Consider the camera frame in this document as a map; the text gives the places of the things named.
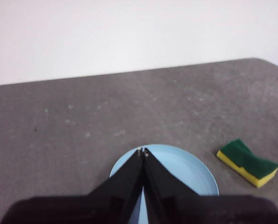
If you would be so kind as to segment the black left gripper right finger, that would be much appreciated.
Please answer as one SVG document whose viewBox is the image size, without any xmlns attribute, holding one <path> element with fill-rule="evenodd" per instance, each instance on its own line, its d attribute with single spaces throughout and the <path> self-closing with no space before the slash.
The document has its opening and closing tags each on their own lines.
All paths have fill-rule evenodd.
<svg viewBox="0 0 278 224">
<path fill-rule="evenodd" d="M 278 224 L 278 208 L 250 195 L 201 196 L 144 149 L 144 194 L 149 221 L 160 224 Z"/>
</svg>

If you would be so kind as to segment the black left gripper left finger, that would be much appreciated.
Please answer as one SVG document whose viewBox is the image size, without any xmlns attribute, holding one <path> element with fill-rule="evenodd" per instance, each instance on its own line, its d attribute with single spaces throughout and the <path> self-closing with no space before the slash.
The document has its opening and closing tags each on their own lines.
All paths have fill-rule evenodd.
<svg viewBox="0 0 278 224">
<path fill-rule="evenodd" d="M 38 196 L 15 202 L 3 224 L 126 224 L 143 187 L 144 153 L 136 150 L 109 179 L 87 195 Z"/>
</svg>

